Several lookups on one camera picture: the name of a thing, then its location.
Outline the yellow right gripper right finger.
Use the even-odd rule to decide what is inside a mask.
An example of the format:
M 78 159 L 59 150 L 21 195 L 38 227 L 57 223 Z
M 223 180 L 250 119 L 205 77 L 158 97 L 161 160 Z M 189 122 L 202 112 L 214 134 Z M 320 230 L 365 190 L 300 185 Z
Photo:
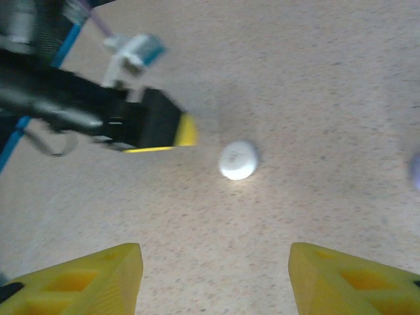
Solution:
M 418 314 L 419 275 L 311 243 L 291 245 L 299 314 Z

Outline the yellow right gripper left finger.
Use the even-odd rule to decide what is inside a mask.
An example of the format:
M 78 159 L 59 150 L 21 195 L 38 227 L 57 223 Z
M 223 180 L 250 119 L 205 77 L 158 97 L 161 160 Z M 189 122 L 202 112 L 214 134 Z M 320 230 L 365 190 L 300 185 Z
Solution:
M 17 277 L 1 286 L 2 314 L 134 314 L 140 246 L 124 243 Z

